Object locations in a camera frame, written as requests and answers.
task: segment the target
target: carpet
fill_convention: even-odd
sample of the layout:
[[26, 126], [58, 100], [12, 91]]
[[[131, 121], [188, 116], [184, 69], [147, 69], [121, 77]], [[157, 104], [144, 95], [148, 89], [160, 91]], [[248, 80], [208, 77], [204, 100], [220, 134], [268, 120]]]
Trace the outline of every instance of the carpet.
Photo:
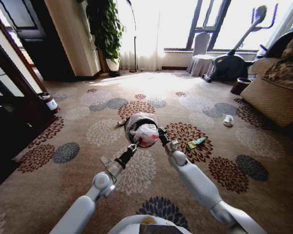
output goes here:
[[[293, 141], [231, 94], [230, 85], [184, 71], [122, 71], [116, 78], [44, 85], [61, 108], [59, 118], [15, 158], [21, 165], [0, 185], [0, 233], [48, 233], [104, 170], [99, 158], [124, 152], [129, 143], [116, 123], [139, 111], [156, 115], [224, 201], [268, 233], [293, 233]], [[233, 127], [223, 125], [225, 114], [233, 115]], [[200, 137], [206, 142], [187, 152], [186, 143]], [[194, 201], [159, 142], [136, 152], [84, 233], [107, 233], [134, 214], [164, 217], [194, 234], [228, 229]]]

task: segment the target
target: green leaves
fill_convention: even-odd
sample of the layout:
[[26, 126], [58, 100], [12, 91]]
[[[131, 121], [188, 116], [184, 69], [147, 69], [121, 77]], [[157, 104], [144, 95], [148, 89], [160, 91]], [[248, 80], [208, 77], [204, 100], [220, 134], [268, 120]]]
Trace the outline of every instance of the green leaves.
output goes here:
[[106, 59], [119, 61], [124, 27], [117, 18], [116, 4], [113, 0], [87, 0], [87, 3], [86, 14], [90, 32], [95, 36], [95, 45], [102, 49]]

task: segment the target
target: sheer curtain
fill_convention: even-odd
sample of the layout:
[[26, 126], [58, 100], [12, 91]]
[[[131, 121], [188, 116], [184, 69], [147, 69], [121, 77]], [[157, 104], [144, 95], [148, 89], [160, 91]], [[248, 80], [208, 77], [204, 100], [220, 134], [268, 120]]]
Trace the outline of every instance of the sheer curtain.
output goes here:
[[164, 49], [161, 43], [160, 3], [156, 0], [132, 1], [137, 31], [130, 5], [126, 0], [117, 0], [119, 19], [125, 31], [122, 36], [121, 67], [134, 68], [134, 35], [136, 34], [137, 66], [139, 70], [162, 69]]

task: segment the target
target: white curtain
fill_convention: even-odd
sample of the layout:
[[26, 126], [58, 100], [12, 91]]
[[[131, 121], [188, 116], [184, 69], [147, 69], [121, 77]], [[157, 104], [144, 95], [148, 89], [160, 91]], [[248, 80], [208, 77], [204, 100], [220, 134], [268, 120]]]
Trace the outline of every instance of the white curtain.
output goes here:
[[292, 28], [292, 25], [293, 25], [293, 3], [290, 6], [286, 15], [284, 16], [283, 20], [279, 24], [279, 26], [276, 28], [275, 32], [272, 34], [272, 36], [266, 43], [266, 48], [270, 48], [280, 36], [288, 32]]
[[134, 36], [136, 34], [137, 67], [139, 70], [162, 69], [164, 49], [161, 43], [160, 4], [156, 0], [132, 0], [137, 31], [130, 5], [116, 0], [118, 15], [125, 31], [122, 36], [121, 68], [134, 69]]

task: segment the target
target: door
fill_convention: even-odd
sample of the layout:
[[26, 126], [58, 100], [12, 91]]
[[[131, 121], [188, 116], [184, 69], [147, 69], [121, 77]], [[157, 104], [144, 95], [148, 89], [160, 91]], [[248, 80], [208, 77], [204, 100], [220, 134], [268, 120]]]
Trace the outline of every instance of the door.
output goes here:
[[15, 157], [53, 118], [0, 46], [0, 161]]
[[76, 80], [44, 0], [0, 0], [0, 9], [43, 79]]

